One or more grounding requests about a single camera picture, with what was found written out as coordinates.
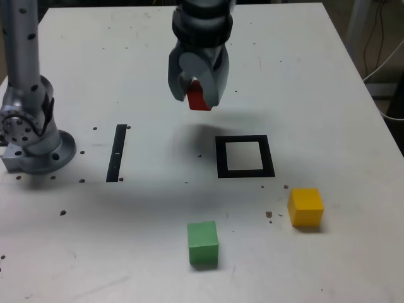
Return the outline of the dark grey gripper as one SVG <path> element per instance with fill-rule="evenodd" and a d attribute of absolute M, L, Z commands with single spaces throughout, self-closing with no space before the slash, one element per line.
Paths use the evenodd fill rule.
<path fill-rule="evenodd" d="M 225 45 L 197 47 L 177 41 L 169 54 L 168 84 L 173 97 L 183 102 L 194 80 L 199 81 L 205 104 L 219 105 L 229 74 Z"/>

